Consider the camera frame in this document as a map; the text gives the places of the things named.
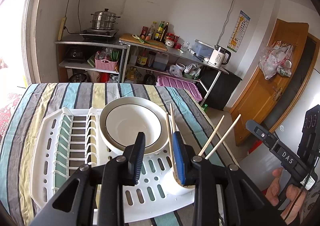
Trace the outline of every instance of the glass bottle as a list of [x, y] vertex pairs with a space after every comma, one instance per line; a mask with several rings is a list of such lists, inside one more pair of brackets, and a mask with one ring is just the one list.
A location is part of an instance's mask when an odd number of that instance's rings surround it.
[[165, 36], [167, 35], [168, 28], [169, 28], [169, 22], [167, 22], [167, 24], [165, 25], [163, 32], [161, 34], [161, 39], [160, 39], [161, 43], [164, 43], [164, 41], [165, 41]]
[[149, 74], [147, 73], [143, 78], [143, 84], [146, 84], [146, 85], [154, 85], [155, 81], [156, 81], [156, 78], [153, 75], [153, 71], [151, 71]]
[[138, 55], [138, 58], [137, 58], [137, 65], [140, 66], [140, 67], [144, 67], [146, 65], [146, 62], [148, 60], [148, 51], [147, 49], [145, 48], [144, 50], [142, 50], [140, 52], [140, 54]]
[[159, 27], [158, 27], [158, 30], [156, 32], [156, 35], [155, 35], [155, 41], [160, 41], [161, 39], [161, 35], [162, 35], [162, 32], [163, 32], [163, 27], [164, 27], [164, 20], [161, 21]]

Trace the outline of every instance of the red jar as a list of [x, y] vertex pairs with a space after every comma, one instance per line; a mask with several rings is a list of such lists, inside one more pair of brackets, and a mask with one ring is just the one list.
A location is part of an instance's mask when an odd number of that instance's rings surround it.
[[148, 32], [148, 27], [143, 26], [140, 36], [142, 36], [142, 35], [146, 36], [147, 32]]

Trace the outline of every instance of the plastic container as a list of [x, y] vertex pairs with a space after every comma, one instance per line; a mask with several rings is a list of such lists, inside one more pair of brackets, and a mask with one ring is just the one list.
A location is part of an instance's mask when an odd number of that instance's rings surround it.
[[198, 91], [198, 88], [194, 83], [187, 82], [184, 80], [180, 80], [178, 78], [173, 78], [165, 75], [158, 75], [158, 80], [156, 83], [157, 86], [167, 86], [167, 87], [174, 87], [174, 88], [183, 88], [191, 93], [193, 98], [200, 102], [202, 101], [202, 96]]
[[196, 56], [210, 58], [213, 50], [214, 50], [214, 46], [201, 42], [197, 39], [195, 40], [195, 43], [193, 45], [193, 51], [196, 53]]
[[138, 47], [134, 47], [134, 49], [133, 49], [133, 51], [131, 53], [131, 56], [130, 56], [129, 63], [132, 64], [132, 65], [135, 65], [136, 62], [137, 62], [138, 55], [139, 55], [139, 48]]
[[169, 61], [169, 55], [166, 53], [160, 53], [156, 55], [155, 61], [153, 62], [153, 68], [164, 71]]

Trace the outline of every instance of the striped tablecloth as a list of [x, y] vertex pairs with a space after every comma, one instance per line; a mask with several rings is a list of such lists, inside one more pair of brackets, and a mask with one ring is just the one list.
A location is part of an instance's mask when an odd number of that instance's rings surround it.
[[[141, 97], [168, 111], [174, 104], [177, 126], [186, 143], [199, 152], [213, 132], [213, 125], [184, 89], [131, 84], [48, 83], [32, 84], [21, 98], [0, 145], [0, 200], [18, 225], [29, 225], [39, 211], [29, 194], [30, 166], [42, 119], [62, 108], [103, 108], [119, 97]], [[215, 136], [213, 144], [219, 141]], [[206, 153], [213, 148], [210, 145]], [[221, 145], [210, 158], [217, 165], [233, 163]], [[192, 224], [193, 206], [130, 225], [162, 226]]]

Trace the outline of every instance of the white cup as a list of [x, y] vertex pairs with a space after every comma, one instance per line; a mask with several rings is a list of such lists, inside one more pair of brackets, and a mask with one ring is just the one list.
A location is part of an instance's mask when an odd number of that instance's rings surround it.
[[183, 195], [195, 189], [194, 185], [186, 187], [179, 185], [173, 176], [172, 168], [164, 175], [160, 184], [166, 192], [172, 195]]

